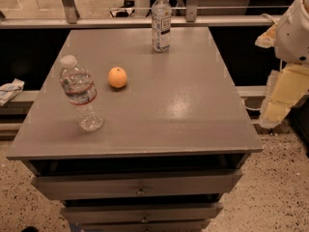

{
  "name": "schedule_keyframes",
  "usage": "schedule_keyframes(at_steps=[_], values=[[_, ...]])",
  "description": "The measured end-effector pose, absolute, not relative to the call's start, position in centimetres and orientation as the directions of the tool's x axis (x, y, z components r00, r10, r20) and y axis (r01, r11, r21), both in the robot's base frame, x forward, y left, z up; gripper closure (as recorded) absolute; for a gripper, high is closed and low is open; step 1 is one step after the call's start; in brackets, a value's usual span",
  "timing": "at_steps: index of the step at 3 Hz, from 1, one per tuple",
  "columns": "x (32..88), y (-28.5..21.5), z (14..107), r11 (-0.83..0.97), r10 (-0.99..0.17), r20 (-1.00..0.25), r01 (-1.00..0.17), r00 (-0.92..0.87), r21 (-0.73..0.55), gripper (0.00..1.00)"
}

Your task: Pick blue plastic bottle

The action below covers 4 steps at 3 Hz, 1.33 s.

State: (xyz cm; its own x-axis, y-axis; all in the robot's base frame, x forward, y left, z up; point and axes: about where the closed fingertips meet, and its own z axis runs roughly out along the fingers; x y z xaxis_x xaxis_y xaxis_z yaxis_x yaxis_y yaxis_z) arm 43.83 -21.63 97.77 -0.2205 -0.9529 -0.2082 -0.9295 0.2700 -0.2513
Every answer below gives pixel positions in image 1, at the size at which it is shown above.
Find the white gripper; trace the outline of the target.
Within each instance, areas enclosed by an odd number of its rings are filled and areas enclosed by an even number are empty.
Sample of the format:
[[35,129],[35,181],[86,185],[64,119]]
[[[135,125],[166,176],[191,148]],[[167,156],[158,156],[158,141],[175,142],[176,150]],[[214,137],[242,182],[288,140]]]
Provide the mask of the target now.
[[276,57],[288,63],[282,71],[272,71],[267,80],[259,125],[273,129],[309,90],[309,0],[294,0],[278,26],[270,26],[255,45],[274,47]]

